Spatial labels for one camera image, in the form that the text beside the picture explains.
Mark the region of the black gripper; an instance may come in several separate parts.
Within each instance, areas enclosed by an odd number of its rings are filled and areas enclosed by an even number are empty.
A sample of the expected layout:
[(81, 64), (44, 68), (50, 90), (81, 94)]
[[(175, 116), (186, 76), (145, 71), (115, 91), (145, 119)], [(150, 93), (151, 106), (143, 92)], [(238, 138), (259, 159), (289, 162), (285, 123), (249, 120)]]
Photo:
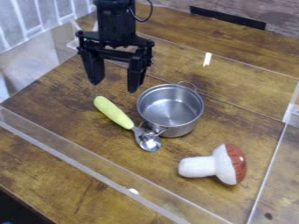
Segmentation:
[(105, 60), (127, 62), (127, 90), (134, 93), (143, 85), (147, 65), (153, 64), (155, 42), (137, 35), (137, 0), (94, 0), (98, 30), (78, 31), (79, 55), (93, 85), (105, 77)]

